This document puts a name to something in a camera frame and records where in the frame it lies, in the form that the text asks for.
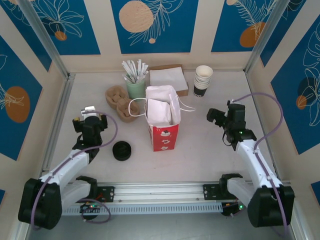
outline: black paper cup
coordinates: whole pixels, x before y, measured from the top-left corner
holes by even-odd
[[[205,88],[205,89],[198,89],[196,86],[193,87],[193,94],[198,97],[198,98],[202,98],[206,91],[207,91],[208,88]]]

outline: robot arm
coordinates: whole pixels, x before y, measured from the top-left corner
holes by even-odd
[[[254,150],[257,138],[253,131],[246,129],[245,106],[227,103],[227,112],[211,108],[207,120],[222,127],[227,141],[244,160],[252,185],[246,183],[240,174],[222,175],[219,185],[222,191],[236,196],[246,207],[248,217],[254,227],[283,225],[281,211],[271,180],[273,181],[283,204],[287,224],[291,222],[295,194],[290,186],[283,186],[281,181],[268,166],[259,147]],[[258,154],[266,172],[258,161]]]
[[[81,135],[66,159],[46,175],[39,179],[31,178],[25,183],[19,221],[31,223],[36,196],[47,181],[34,215],[34,223],[39,227],[52,229],[60,220],[63,210],[82,198],[96,198],[98,186],[97,180],[93,178],[80,176],[73,184],[67,185],[99,152],[99,148],[82,150],[102,144],[100,132],[108,127],[107,117],[92,113],[95,110],[94,106],[86,107],[81,111],[83,120],[77,117],[72,121],[75,131]]]

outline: orange circle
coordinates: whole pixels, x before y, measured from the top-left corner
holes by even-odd
[[[5,110],[9,118],[19,124],[25,122],[30,112],[30,98],[26,90],[20,86],[12,86],[6,91],[4,98],[7,101]]]
[[[254,47],[265,25],[265,22],[258,22],[244,30],[240,37],[240,45],[244,48]]]
[[[122,27],[130,33],[141,33],[154,23],[151,9],[142,1],[128,1],[119,11]]]
[[[296,106],[298,107],[298,109],[305,109],[305,107],[307,106],[307,99],[305,96],[300,95],[297,97],[296,101],[295,101]]]
[[[58,39],[60,41],[67,40],[67,35],[63,31],[56,31],[54,33],[54,36],[56,37],[56,39]]]
[[[226,4],[228,4],[229,6],[235,5],[236,3],[237,3],[237,0],[226,0]]]

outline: beige wall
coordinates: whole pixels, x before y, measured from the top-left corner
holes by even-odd
[[[123,60],[143,59],[150,66],[183,64],[185,69],[210,65],[216,69],[243,69],[248,52],[211,53],[225,0],[199,0],[190,53],[149,53],[122,55],[110,0],[85,0],[101,55],[62,56],[71,72],[123,70]]]
[[[49,72],[45,70],[1,7],[0,23],[0,36],[42,85],[42,92],[18,160],[0,154],[0,189],[5,190],[0,206],[0,239],[6,240],[12,239],[11,234],[18,225],[18,210],[25,182],[39,176],[64,79],[54,64]]]
[[[306,1],[266,67],[263,68],[260,60],[256,63],[248,74],[253,92],[274,95],[271,87],[272,79],[319,16],[319,10],[319,0]],[[262,117],[262,124],[266,132],[269,132],[279,121],[279,109],[272,100],[264,97],[256,97],[255,99]],[[291,181],[296,195],[295,201],[301,206],[313,235],[319,239],[320,207],[310,184],[320,181],[320,144],[298,155],[285,122],[269,138],[269,143],[281,178]]]

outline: black cap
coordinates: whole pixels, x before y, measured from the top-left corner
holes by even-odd
[[[112,153],[115,159],[125,161],[131,156],[131,146],[126,141],[118,141],[113,145]]]

